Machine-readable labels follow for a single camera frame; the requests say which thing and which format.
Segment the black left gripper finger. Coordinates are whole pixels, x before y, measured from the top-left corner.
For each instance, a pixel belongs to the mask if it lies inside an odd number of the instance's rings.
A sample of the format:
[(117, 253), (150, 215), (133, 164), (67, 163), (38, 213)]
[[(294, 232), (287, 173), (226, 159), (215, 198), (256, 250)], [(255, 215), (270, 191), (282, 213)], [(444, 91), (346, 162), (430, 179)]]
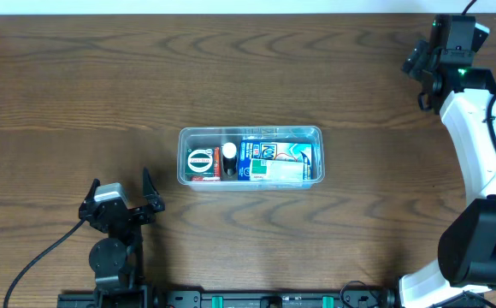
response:
[(89, 192), (84, 199), (85, 204), (89, 204), (94, 201), (94, 196), (99, 186), (100, 186), (100, 180), (98, 178), (94, 179), (89, 189)]
[(157, 201), (160, 198), (160, 194), (155, 188), (150, 172), (147, 168), (143, 169), (142, 184), (143, 196), (147, 201)]

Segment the green Zam-Buk box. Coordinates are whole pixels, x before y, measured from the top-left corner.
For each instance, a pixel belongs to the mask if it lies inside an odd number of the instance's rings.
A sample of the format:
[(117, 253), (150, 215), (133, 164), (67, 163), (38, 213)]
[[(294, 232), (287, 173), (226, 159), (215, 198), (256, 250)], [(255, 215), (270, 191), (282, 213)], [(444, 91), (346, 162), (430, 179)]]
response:
[(186, 178), (214, 177), (216, 175), (217, 148), (190, 148), (186, 154)]

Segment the red Panadol ActiFast box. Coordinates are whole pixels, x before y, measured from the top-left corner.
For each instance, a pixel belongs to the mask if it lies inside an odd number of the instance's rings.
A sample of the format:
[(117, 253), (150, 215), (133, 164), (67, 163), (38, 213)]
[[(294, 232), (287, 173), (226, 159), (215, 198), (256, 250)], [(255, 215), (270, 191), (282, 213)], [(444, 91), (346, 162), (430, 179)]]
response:
[(220, 181), (220, 149), (196, 149), (187, 158), (186, 174), (191, 181)]

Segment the dark bottle white cap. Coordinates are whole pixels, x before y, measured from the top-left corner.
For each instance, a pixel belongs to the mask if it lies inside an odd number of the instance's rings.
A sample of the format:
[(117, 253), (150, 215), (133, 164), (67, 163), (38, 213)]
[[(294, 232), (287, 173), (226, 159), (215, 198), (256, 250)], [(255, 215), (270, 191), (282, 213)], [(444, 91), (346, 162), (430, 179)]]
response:
[(235, 175), (237, 169), (237, 146), (227, 142), (221, 147), (222, 167), (227, 175)]

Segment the blue fever patch box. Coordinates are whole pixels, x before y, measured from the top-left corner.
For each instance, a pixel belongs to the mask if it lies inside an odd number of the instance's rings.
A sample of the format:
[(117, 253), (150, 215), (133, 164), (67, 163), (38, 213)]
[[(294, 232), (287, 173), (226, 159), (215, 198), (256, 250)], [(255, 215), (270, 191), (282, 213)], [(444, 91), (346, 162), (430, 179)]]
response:
[(254, 159), (281, 160), (304, 164), (304, 178), (312, 179), (312, 146), (306, 143), (288, 143), (263, 140), (243, 140), (240, 143), (238, 180), (250, 181), (250, 166)]

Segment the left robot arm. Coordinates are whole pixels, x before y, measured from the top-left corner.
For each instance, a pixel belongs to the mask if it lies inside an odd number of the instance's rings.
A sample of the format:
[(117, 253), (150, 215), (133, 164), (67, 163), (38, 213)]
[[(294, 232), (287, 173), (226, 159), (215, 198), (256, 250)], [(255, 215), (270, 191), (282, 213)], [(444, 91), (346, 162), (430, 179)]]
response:
[(141, 227), (152, 224), (165, 204), (148, 169), (143, 170), (142, 193), (146, 204), (129, 208), (122, 185), (101, 185), (94, 180), (79, 208), (79, 218), (107, 237), (89, 253), (95, 275), (93, 306), (158, 307), (155, 288), (145, 279)]

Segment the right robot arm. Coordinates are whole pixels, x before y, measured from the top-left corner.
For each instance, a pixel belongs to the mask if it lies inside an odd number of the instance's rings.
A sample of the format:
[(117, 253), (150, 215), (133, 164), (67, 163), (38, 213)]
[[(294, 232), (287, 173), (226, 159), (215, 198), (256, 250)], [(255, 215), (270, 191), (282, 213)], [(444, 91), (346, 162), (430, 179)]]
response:
[(400, 307), (443, 307), (496, 290), (496, 82), (473, 67), (474, 53), (421, 40), (402, 67), (429, 97), (421, 109), (435, 110), (452, 138), (467, 206), (441, 235), (436, 260), (400, 278)]

